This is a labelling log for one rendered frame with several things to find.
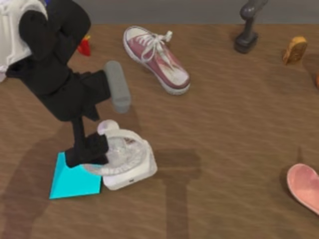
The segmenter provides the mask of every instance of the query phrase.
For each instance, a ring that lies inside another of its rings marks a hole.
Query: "blue object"
[[[61,152],[57,156],[50,199],[99,194],[101,181],[101,176],[87,172],[82,165],[69,168]]]

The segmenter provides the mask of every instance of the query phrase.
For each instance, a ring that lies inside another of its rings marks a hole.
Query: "brown wood surface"
[[[190,91],[170,96],[122,47],[128,25],[96,25],[92,56],[76,53],[77,71],[123,65],[133,95],[126,115],[98,105],[153,146],[158,174],[123,190],[49,201],[58,151],[72,142],[16,79],[0,84],[1,239],[315,239],[318,217],[287,191],[297,162],[319,169],[317,25],[259,25],[256,48],[233,50],[242,26],[146,25],[174,32],[171,49],[192,77]],[[284,66],[296,35],[309,46]],[[85,121],[88,132],[97,124]]]

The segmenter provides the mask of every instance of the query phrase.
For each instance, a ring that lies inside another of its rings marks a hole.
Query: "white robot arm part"
[[[31,55],[18,30],[20,19],[28,10],[39,11],[47,17],[40,0],[0,0],[0,82],[10,64]]]

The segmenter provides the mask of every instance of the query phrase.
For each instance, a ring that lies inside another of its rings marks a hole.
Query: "pink plastic spoon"
[[[288,188],[302,205],[319,215],[319,175],[305,164],[296,164],[287,174]]]

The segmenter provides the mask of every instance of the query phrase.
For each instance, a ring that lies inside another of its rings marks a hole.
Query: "white container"
[[[47,17],[39,0],[0,0],[0,67],[8,67],[31,55],[18,30],[20,19],[28,10],[39,11]]]
[[[157,172],[151,146],[136,133],[120,129],[113,120],[101,122],[98,133],[107,137],[109,151],[106,155],[109,163],[103,166],[85,164],[84,168],[103,176],[103,183],[108,189],[118,190]]]

